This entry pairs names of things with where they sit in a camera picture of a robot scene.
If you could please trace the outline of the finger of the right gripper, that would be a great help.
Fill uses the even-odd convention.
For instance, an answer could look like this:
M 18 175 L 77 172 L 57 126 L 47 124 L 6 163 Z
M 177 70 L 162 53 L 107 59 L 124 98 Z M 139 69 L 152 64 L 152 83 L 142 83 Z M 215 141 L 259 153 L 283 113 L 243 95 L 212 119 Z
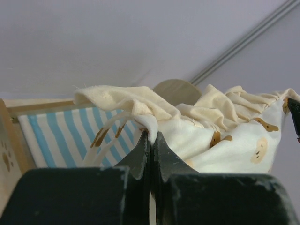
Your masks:
M 292 120 L 294 123 L 296 135 L 297 137 L 299 137 L 300 136 L 300 102 L 295 99 L 288 98 L 287 105 L 292 115 Z

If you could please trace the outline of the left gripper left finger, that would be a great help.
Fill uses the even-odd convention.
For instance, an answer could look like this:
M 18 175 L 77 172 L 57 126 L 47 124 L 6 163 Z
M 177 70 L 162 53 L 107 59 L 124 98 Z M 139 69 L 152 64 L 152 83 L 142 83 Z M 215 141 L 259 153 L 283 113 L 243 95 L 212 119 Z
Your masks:
M 116 166 L 27 171 L 6 204 L 3 225 L 147 225 L 150 142 L 143 132 Z

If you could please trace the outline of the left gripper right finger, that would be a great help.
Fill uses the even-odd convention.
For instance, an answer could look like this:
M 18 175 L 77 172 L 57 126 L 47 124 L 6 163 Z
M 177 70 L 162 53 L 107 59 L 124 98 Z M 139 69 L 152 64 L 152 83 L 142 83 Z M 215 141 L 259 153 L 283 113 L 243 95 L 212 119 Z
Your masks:
M 199 173 L 168 146 L 151 147 L 151 190 L 158 225 L 297 225 L 284 186 L 267 174 Z

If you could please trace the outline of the bear print white cushion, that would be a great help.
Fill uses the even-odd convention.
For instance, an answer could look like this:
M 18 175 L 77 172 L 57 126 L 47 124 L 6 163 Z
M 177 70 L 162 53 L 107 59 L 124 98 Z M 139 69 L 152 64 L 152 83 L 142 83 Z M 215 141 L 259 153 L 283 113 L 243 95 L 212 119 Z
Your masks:
M 119 138 L 132 121 L 134 143 L 142 132 L 154 143 L 162 133 L 169 148 L 203 173 L 269 173 L 281 140 L 288 100 L 299 101 L 293 89 L 250 94 L 240 86 L 222 93 L 207 86 L 194 105 L 173 106 L 148 87 L 93 86 L 77 90 L 74 103 L 90 102 L 103 111 L 119 110 L 96 134 L 83 160 L 99 166 L 115 144 L 102 142 L 116 121 Z

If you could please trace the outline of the wooden pet bed frame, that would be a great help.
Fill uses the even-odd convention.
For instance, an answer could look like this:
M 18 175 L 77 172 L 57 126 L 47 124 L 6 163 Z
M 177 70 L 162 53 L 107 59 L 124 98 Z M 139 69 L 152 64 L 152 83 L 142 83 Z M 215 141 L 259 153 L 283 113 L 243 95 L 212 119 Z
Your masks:
M 152 90 L 172 105 L 180 103 L 193 105 L 202 95 L 198 87 L 180 79 L 165 80 L 157 84 Z M 19 116 L 54 113 L 92 106 L 90 103 L 75 105 L 73 100 L 69 99 L 29 99 L 29 104 L 26 104 L 25 101 L 16 99 L 0 100 L 0 120 L 3 124 L 3 130 L 12 144 L 12 150 L 21 174 L 35 168 L 36 164 L 18 121 Z

